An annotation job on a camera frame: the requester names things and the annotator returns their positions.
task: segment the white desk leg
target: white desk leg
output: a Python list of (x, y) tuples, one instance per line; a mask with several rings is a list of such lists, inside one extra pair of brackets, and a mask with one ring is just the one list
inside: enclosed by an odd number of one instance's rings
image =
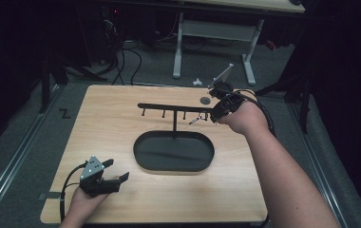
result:
[(178, 24), (178, 45), (177, 52), (175, 53), (175, 63), (174, 63), (174, 78), (179, 78), (181, 76), (181, 37), (183, 33), (183, 12), (180, 13), (180, 21)]
[(248, 78), (248, 84), (250, 86), (254, 86), (256, 84), (254, 72), (252, 71), (252, 66), (251, 66), (251, 58), (252, 58), (252, 54), (254, 53), (255, 46), (257, 44), (258, 36), (260, 35), (261, 28), (263, 27), (263, 23), (264, 23), (263, 19), (258, 21), (249, 51), (247, 54), (242, 54), (242, 61), (243, 61), (243, 65), (245, 66), (245, 73), (246, 73), (246, 77)]

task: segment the desk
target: desk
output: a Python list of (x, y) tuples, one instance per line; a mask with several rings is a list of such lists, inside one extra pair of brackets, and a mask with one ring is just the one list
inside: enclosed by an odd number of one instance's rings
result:
[[(207, 136), (215, 147), (211, 165), (198, 173), (152, 172), (135, 161), (133, 144), (144, 132), (171, 130), (173, 112), (137, 107), (138, 103), (212, 107), (200, 103), (208, 89), (92, 85), (73, 126), (50, 192), (60, 192), (68, 173), (95, 155), (101, 162), (114, 159), (104, 171), (111, 180), (130, 172), (119, 193), (112, 194), (88, 222), (230, 222), (263, 221), (267, 209), (257, 171), (244, 137), (226, 125), (200, 120), (197, 113), (178, 118), (179, 131)], [(79, 180), (77, 171), (71, 182)], [(66, 190), (66, 209), (75, 186)], [(41, 214), (43, 223), (60, 223), (59, 201), (47, 199)]]
[[(303, 13), (305, 11), (301, 5), (295, 6), (290, 3), (289, 0), (184, 0), (182, 2), (248, 8), (255, 10), (277, 10), (295, 13)], [(178, 25), (178, 43), (177, 51), (175, 53), (173, 77), (179, 78), (181, 76), (181, 41), (183, 35), (238, 40), (250, 43), (246, 53), (242, 54), (242, 62), (245, 67), (245, 74), (248, 80), (248, 84), (250, 86), (254, 86), (256, 84), (256, 80), (250, 61), (263, 23), (263, 19), (258, 20), (257, 25), (255, 26), (236, 26), (221, 23), (190, 21), (183, 20), (183, 13), (181, 13)]]

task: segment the light wood tabletop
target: light wood tabletop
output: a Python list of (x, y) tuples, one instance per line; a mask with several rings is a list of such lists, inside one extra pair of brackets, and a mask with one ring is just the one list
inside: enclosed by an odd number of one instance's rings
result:
[[(88, 220), (90, 223), (160, 223), (263, 221), (267, 216), (257, 171), (245, 139), (227, 125), (210, 120), (189, 122), (198, 113), (178, 115), (178, 130), (199, 132), (215, 147), (215, 156), (200, 172), (159, 172), (141, 168), (133, 145), (144, 132), (172, 130), (173, 112), (143, 110), (138, 103), (212, 107), (207, 88), (92, 85), (88, 88), (66, 145), (50, 192), (60, 192), (69, 172), (96, 156), (113, 159), (104, 179), (130, 172), (119, 193), (111, 194)], [(82, 170), (70, 182), (78, 182)], [(66, 190), (66, 210), (76, 185)], [(60, 223), (58, 199), (47, 199), (43, 223)]]
[(182, 2), (214, 4), (255, 10), (275, 10), (297, 13), (303, 13), (305, 11), (302, 5), (296, 6), (289, 0), (182, 0)]

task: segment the human hand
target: human hand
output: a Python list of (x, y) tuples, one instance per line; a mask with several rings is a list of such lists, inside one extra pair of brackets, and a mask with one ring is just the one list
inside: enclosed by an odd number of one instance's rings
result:
[(252, 102), (243, 102), (236, 112), (219, 118), (219, 124), (228, 124), (238, 134), (246, 135), (249, 130), (268, 129), (263, 112)]
[(60, 227), (82, 227), (86, 220), (92, 216), (98, 206), (109, 195), (110, 194), (103, 194), (92, 198), (85, 193), (83, 189), (77, 187), (71, 199), (67, 215)]

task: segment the person's left hand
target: person's left hand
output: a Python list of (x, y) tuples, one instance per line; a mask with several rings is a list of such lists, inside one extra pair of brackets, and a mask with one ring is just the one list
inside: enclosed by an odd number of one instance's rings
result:
[(77, 187), (71, 199), (70, 208), (60, 227), (82, 227), (109, 195), (103, 194), (92, 198), (83, 189)]

